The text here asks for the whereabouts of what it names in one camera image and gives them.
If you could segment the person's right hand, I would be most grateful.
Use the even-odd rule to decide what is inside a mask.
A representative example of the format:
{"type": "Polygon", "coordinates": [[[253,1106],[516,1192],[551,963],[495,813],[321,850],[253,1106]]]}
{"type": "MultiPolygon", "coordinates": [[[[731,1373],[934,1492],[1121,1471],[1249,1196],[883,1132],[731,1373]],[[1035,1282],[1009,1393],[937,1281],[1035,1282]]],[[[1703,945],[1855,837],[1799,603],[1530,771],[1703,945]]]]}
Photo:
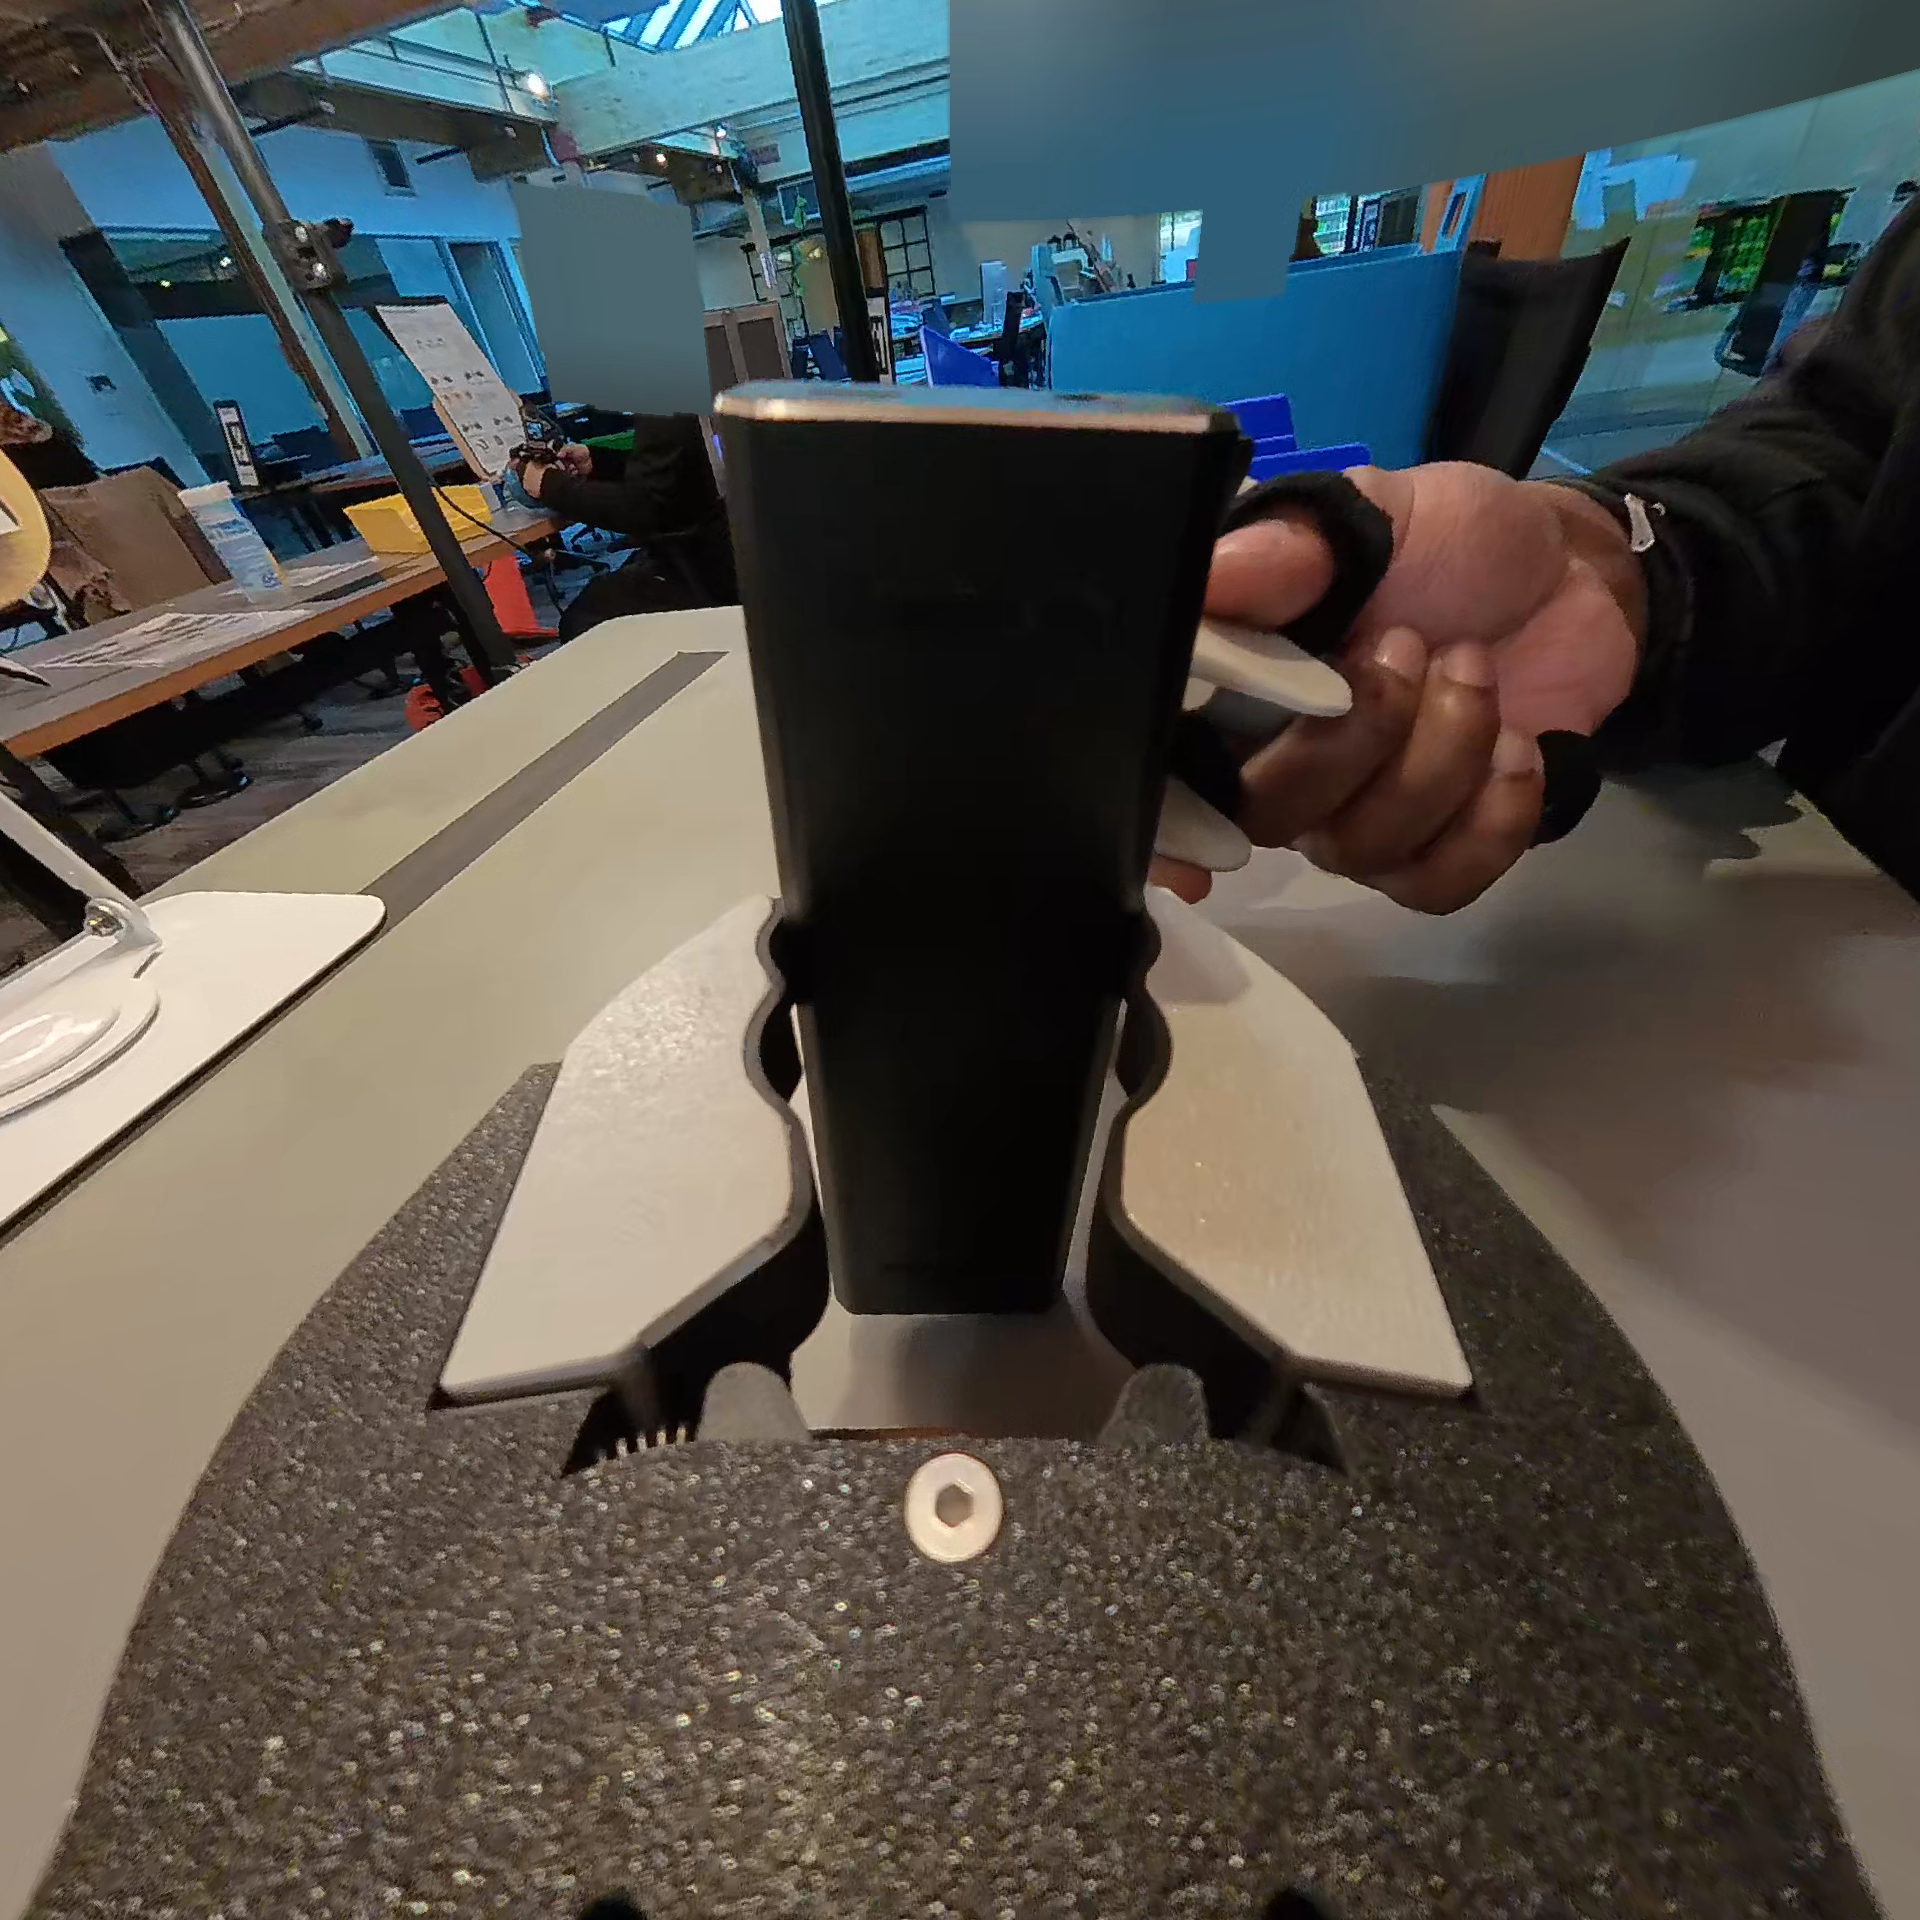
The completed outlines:
{"type": "Polygon", "coordinates": [[[1641,664],[1649,591],[1593,499],[1475,464],[1361,467],[1393,561],[1335,668],[1342,715],[1249,753],[1236,824],[1425,914],[1475,903],[1546,818],[1550,732],[1590,736],[1641,664]]]}

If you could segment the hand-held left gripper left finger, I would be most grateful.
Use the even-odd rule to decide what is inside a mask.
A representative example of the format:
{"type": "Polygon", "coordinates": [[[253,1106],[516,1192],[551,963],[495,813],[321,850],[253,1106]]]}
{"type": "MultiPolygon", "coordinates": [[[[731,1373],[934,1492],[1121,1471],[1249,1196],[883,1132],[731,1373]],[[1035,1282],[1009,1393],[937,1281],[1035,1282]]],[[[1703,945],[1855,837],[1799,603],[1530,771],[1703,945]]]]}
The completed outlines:
{"type": "Polygon", "coordinates": [[[708,1383],[791,1379],[830,1274],[777,905],[748,896],[567,1044],[438,1376],[455,1405],[610,1395],[692,1433],[708,1383]]]}

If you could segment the instruction sheet board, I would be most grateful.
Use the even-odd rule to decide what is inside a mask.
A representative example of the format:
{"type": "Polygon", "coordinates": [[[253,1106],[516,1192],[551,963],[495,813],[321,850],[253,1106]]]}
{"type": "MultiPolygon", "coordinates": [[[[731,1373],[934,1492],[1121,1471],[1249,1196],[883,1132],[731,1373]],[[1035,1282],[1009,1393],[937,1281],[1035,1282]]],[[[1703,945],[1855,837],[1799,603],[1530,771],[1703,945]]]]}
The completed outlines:
{"type": "Polygon", "coordinates": [[[481,483],[499,483],[524,443],[522,400],[459,314],[442,300],[378,305],[375,315],[421,375],[431,404],[481,483]]]}

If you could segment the grey framed panel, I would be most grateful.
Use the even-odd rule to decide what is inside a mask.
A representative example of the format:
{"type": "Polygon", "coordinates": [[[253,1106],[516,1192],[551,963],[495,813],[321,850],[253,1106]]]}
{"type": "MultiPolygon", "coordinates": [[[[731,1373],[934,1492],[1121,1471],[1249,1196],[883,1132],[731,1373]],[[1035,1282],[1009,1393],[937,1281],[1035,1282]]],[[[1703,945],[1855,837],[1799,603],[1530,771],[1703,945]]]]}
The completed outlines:
{"type": "Polygon", "coordinates": [[[780,305],[733,305],[703,314],[710,395],[746,381],[789,379],[789,335],[780,305]]]}

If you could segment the person's right forearm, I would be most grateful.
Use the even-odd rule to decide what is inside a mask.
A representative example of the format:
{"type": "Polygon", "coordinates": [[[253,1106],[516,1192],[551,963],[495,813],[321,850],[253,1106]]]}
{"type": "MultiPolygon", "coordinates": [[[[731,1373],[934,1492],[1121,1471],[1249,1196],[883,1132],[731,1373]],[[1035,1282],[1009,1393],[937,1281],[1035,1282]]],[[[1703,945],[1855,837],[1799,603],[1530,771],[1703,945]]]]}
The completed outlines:
{"type": "Polygon", "coordinates": [[[1918,210],[1755,392],[1571,483],[1643,537],[1649,632],[1613,772],[1781,748],[1781,776],[1918,884],[1918,210]]]}

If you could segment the white plastic tub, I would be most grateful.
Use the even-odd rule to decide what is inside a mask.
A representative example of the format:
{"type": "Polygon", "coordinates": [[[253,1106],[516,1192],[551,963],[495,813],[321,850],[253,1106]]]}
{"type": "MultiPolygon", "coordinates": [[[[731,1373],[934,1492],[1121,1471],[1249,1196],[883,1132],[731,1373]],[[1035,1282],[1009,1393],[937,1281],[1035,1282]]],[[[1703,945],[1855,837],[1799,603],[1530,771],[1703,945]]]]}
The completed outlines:
{"type": "Polygon", "coordinates": [[[281,564],[227,483],[183,487],[178,505],[242,594],[259,601],[287,594],[281,564]]]}

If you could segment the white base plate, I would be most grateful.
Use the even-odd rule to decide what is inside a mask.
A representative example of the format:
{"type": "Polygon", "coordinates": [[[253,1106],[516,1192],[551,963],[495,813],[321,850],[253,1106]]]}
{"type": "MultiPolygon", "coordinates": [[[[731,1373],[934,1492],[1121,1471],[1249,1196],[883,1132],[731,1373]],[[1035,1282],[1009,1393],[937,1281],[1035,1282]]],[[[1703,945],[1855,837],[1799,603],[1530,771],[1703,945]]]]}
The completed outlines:
{"type": "Polygon", "coordinates": [[[90,867],[26,808],[4,837],[83,896],[81,932],[3,988],[3,1224],[366,946],[371,896],[185,893],[156,903],[90,867]]]}

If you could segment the brown paper bag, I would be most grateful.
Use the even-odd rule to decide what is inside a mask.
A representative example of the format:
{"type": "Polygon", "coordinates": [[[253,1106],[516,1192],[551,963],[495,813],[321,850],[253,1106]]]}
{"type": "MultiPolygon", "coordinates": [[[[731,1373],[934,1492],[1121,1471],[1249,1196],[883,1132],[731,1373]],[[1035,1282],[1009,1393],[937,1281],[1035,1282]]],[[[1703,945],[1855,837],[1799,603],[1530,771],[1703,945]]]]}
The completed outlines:
{"type": "Polygon", "coordinates": [[[137,612],[231,577],[156,467],[36,492],[50,525],[50,581],[83,626],[137,612]]]}

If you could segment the grey desk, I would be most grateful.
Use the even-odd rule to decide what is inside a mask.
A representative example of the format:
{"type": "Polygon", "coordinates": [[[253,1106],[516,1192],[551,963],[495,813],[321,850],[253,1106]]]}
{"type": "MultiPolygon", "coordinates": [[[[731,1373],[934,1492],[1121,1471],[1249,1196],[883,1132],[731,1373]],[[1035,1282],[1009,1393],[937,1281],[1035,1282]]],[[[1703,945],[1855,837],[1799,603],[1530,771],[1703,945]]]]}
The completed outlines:
{"type": "MultiPolygon", "coordinates": [[[[772,884],[733,616],[634,620],[178,880],[371,890],[371,946],[4,1235],[4,1915],[279,1347],[524,1067],[772,884]]],[[[1915,903],[1758,765],[1611,785],[1420,920],[1299,855],[1271,960],[1593,1287],[1692,1431],[1862,1867],[1915,1915],[1915,903]]]]}

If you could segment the yellow plastic bin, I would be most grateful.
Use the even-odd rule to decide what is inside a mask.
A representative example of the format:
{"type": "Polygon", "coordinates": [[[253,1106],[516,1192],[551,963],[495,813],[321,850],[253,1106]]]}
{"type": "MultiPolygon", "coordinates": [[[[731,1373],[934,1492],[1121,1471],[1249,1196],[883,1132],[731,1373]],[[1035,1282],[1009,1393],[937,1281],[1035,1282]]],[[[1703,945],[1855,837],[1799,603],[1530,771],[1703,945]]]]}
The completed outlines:
{"type": "MultiPolygon", "coordinates": [[[[491,520],[500,511],[493,484],[435,487],[438,511],[459,541],[491,537],[491,520]]],[[[343,508],[353,532],[371,554],[388,561],[428,554],[430,540],[405,493],[367,497],[343,508]]]]}

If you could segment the black office chair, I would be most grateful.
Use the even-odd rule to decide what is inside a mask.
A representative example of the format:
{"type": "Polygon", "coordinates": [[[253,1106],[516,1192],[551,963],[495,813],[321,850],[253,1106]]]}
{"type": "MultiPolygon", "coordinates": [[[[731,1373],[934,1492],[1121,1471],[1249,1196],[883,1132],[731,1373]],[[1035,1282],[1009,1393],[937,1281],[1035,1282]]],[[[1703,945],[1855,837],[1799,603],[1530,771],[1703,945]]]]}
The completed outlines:
{"type": "Polygon", "coordinates": [[[1471,408],[1460,440],[1468,463],[1514,479],[1533,467],[1589,367],[1627,249],[1621,239],[1554,261],[1479,253],[1463,285],[1475,320],[1471,408]]]}

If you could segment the metal pole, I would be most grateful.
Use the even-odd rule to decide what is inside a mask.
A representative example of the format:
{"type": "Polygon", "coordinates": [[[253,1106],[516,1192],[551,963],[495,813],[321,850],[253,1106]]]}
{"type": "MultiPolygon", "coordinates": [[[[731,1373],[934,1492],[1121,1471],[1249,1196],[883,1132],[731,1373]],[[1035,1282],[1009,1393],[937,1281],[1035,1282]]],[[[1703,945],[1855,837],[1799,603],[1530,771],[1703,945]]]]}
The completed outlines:
{"type": "Polygon", "coordinates": [[[461,540],[452,532],[428,469],[380,389],[378,375],[339,305],[335,295],[345,285],[345,272],[326,225],[298,219],[287,210],[203,40],[193,4],[149,4],[149,13],[167,64],[198,109],[198,123],[227,156],[261,219],[263,239],[279,263],[279,272],[298,292],[380,458],[390,469],[397,492],[414,511],[431,559],[442,564],[459,612],[469,659],[484,685],[491,688],[509,679],[516,673],[516,652],[499,626],[484,581],[470,564],[461,540]]]}
{"type": "Polygon", "coordinates": [[[855,385],[877,385],[883,379],[881,349],[874,344],[869,289],[861,274],[846,165],[833,112],[818,8],[813,3],[782,3],[782,23],[806,143],[806,167],[821,202],[834,309],[843,330],[843,362],[855,385]]]}

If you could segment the black power bank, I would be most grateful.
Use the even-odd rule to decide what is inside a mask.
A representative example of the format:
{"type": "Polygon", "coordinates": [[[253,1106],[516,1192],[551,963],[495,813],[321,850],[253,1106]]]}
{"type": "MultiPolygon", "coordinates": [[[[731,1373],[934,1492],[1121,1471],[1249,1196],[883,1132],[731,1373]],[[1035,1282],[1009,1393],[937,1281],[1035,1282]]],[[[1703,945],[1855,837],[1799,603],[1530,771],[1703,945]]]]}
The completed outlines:
{"type": "Polygon", "coordinates": [[[1045,1313],[1239,425],[865,381],[750,381],[714,424],[833,1291],[1045,1313]]]}

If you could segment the printed paper sheet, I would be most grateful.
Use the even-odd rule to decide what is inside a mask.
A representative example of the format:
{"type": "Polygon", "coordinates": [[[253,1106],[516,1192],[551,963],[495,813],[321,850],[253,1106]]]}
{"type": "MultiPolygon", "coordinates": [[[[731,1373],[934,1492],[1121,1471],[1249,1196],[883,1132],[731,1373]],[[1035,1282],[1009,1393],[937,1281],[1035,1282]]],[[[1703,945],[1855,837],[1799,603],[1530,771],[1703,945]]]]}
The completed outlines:
{"type": "Polygon", "coordinates": [[[18,679],[47,682],[61,674],[117,671],[133,661],[178,666],[187,659],[268,639],[292,624],[298,624],[294,616],[276,616],[266,609],[156,612],[131,626],[108,623],[54,635],[6,653],[3,668],[18,679]]]}

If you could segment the tan curved board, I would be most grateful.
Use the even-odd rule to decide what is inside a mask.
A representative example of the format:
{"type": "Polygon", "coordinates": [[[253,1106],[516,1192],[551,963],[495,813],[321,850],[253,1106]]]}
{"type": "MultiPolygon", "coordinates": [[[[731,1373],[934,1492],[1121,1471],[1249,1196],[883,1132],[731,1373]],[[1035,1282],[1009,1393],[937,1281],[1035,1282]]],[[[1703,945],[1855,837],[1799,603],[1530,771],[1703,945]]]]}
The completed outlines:
{"type": "Polygon", "coordinates": [[[71,561],[46,520],[41,493],[75,487],[95,471],[61,435],[13,440],[3,447],[3,634],[4,653],[33,632],[41,641],[78,628],[73,594],[57,581],[57,562],[71,561]]]}

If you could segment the stack of blue bins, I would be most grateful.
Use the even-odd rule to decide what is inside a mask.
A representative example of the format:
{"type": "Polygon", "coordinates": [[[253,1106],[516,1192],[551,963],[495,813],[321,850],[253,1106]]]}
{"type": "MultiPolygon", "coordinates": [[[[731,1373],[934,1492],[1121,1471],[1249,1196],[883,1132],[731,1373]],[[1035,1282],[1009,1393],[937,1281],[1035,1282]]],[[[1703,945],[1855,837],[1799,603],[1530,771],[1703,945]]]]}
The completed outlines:
{"type": "Polygon", "coordinates": [[[1374,463],[1365,443],[1306,447],[1285,393],[1233,400],[1230,415],[1252,447],[1246,471],[1250,484],[1293,473],[1345,473],[1374,463]]]}

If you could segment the red stool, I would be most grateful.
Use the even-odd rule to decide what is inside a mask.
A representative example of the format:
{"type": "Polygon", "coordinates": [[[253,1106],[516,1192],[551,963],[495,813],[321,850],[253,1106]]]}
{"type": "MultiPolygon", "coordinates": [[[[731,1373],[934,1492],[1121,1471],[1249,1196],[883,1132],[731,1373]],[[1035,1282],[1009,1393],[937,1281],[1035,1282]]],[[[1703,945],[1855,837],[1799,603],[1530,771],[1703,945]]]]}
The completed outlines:
{"type": "MultiPolygon", "coordinates": [[[[490,561],[481,572],[482,587],[503,635],[516,644],[518,666],[527,666],[538,649],[561,641],[558,618],[538,610],[522,564],[507,559],[490,561]]],[[[414,735],[443,717],[443,703],[419,664],[419,679],[403,700],[403,720],[414,735]]]]}

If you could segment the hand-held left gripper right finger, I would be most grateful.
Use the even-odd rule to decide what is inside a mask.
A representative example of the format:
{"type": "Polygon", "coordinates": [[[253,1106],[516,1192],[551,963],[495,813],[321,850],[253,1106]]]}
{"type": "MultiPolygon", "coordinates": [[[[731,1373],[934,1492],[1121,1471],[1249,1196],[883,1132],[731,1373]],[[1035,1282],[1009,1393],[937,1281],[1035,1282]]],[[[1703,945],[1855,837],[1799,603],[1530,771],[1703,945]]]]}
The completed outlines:
{"type": "Polygon", "coordinates": [[[1125,1426],[1188,1401],[1285,1443],[1333,1387],[1453,1405],[1471,1367],[1353,1047],[1260,955],[1151,905],[1087,1227],[1087,1313],[1135,1367],[1125,1426]]]}

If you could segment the blue partition panel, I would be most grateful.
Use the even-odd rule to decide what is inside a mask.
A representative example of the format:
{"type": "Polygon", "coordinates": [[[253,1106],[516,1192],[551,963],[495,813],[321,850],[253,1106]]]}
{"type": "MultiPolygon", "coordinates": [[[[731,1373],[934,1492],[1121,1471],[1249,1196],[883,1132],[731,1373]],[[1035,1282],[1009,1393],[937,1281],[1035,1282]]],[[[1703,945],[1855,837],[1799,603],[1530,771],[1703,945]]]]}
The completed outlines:
{"type": "Polygon", "coordinates": [[[1278,295],[1197,300],[1196,285],[1083,298],[1047,320],[1059,393],[1228,404],[1285,395],[1308,449],[1425,458],[1457,311],[1460,251],[1371,249],[1295,263],[1278,295]]]}

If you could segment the wooden work table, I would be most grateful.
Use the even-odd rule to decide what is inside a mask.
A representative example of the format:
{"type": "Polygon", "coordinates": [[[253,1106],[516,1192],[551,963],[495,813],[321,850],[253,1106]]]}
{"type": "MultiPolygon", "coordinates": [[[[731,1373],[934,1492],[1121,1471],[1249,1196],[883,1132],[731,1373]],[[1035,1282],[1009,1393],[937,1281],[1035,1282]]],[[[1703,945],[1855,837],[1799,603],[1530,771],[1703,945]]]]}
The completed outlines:
{"type": "Polygon", "coordinates": [[[154,609],[117,616],[108,623],[135,624],[156,612],[203,612],[266,609],[298,618],[298,624],[261,641],[183,664],[133,661],[117,671],[61,674],[47,682],[4,673],[3,738],[21,759],[41,757],[78,738],[123,722],[135,714],[170,705],[209,684],[227,682],[245,668],[345,635],[372,618],[394,612],[425,594],[446,593],[442,564],[430,556],[388,561],[358,540],[335,545],[298,561],[286,572],[287,594],[250,599],[234,584],[209,586],[154,609]]]}

